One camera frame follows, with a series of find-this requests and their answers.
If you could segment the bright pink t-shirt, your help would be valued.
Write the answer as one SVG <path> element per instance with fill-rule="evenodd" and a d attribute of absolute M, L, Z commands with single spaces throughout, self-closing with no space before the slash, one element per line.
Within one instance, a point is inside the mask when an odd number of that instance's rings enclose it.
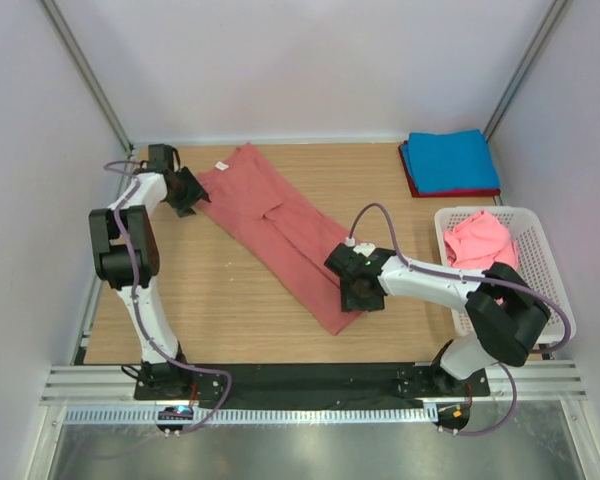
<path fill-rule="evenodd" d="M 478 211 L 443 235 L 448 264 L 458 269 L 489 269 L 494 263 L 519 267 L 517 242 L 486 210 Z"/>

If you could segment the salmon pink t-shirt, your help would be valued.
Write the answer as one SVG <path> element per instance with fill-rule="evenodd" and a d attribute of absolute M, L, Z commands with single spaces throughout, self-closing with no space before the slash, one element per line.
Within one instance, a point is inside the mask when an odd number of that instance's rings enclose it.
<path fill-rule="evenodd" d="M 257 257 L 330 334 L 360 314 L 341 310 L 339 279 L 324 265 L 348 230 L 319 211 L 251 144 L 198 175 L 201 210 Z"/>

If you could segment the white plastic basket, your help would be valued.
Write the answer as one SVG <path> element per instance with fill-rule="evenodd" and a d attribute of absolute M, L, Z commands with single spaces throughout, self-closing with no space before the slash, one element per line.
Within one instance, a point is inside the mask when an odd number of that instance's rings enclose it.
<path fill-rule="evenodd" d="M 442 264 L 450 266 L 446 259 L 444 232 L 481 210 L 494 215 L 509 229 L 517 242 L 519 267 L 516 271 L 530 288 L 551 299 L 564 311 L 571 326 L 570 334 L 574 335 L 576 323 L 565 288 L 544 230 L 532 211 L 506 206 L 462 206 L 438 210 L 434 225 Z"/>

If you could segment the folded blue t-shirt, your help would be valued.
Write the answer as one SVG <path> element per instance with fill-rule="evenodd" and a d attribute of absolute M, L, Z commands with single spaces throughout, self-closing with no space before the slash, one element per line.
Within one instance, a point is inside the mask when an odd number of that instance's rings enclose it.
<path fill-rule="evenodd" d="M 448 134 L 413 132 L 407 168 L 421 194 L 499 190 L 500 180 L 479 129 Z"/>

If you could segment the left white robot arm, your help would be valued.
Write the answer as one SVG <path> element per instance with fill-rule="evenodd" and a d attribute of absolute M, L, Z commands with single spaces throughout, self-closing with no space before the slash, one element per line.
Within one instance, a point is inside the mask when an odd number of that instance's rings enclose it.
<path fill-rule="evenodd" d="M 151 215 L 165 203 L 186 218 L 196 203 L 210 197 L 171 145 L 152 144 L 147 159 L 124 163 L 132 167 L 121 172 L 129 178 L 128 187 L 88 216 L 95 272 L 123 301 L 141 345 L 140 365 L 121 367 L 136 382 L 135 396 L 179 400 L 190 392 L 193 372 L 185 367 L 159 295 L 160 254 Z"/>

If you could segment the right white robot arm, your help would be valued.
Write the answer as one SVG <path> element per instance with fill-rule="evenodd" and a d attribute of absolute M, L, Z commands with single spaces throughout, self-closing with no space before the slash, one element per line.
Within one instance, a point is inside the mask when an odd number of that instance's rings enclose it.
<path fill-rule="evenodd" d="M 419 298 L 466 315 L 473 331 L 448 341 L 425 368 L 424 388 L 452 396 L 476 372 L 522 367 L 550 318 L 544 301 L 512 267 L 485 271 L 436 266 L 373 244 L 338 244 L 324 262 L 339 279 L 341 309 L 373 312 L 388 296 Z"/>

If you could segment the aluminium frame rail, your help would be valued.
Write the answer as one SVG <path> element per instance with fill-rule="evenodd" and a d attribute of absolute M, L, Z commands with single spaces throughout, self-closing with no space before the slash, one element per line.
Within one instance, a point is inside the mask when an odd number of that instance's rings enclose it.
<path fill-rule="evenodd" d="M 506 400 L 513 389 L 520 401 L 581 401 L 587 398 L 581 376 L 572 361 L 531 361 L 512 368 L 507 376 L 499 367 L 490 367 L 482 378 L 491 397 Z M 135 381 L 117 365 L 55 366 L 45 382 L 42 405 L 128 403 Z"/>

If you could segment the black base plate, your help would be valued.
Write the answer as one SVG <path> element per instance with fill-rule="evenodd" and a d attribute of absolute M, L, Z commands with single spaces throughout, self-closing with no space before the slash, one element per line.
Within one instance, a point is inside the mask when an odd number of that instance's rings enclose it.
<path fill-rule="evenodd" d="M 227 394 L 230 408 L 317 408 L 336 402 L 424 397 L 487 397 L 486 372 L 455 380 L 426 363 L 207 364 L 195 372 L 169 364 L 123 365 L 137 400 L 197 400 L 209 407 Z"/>

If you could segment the folded red t-shirt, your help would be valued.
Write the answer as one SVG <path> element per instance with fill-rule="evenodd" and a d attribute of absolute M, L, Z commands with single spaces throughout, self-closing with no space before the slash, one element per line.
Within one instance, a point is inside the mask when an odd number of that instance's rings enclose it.
<path fill-rule="evenodd" d="M 408 142 L 404 141 L 398 147 L 401 165 L 404 170 L 407 185 L 413 198 L 468 198 L 468 197 L 496 197 L 501 190 L 494 189 L 452 189 L 433 193 L 422 193 L 416 186 L 408 167 Z"/>

